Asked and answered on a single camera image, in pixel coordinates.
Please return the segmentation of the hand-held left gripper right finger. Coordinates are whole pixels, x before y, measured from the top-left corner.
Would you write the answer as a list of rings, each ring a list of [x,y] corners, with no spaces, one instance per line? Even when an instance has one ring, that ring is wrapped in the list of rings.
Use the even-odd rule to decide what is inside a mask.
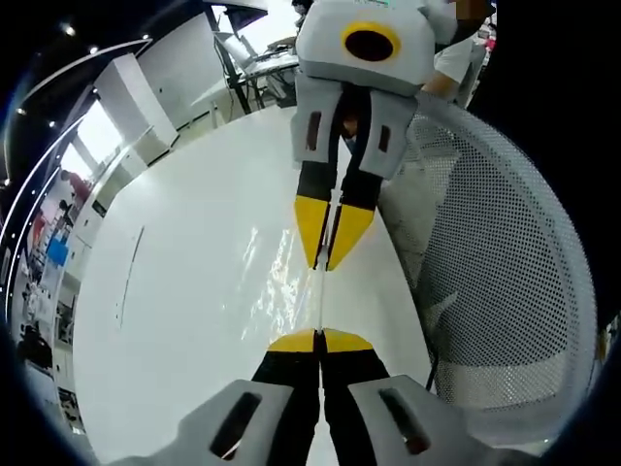
[[[342,465],[482,465],[462,416],[407,375],[390,376],[370,342],[322,331],[326,419]]]

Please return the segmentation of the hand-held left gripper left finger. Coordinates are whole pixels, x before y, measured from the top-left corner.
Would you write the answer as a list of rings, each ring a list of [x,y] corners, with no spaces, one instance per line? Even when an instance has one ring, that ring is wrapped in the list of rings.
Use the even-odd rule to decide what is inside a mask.
[[[149,456],[116,465],[266,465],[293,395],[317,370],[316,331],[285,335],[268,346],[255,375],[237,379],[184,417],[175,439]]]

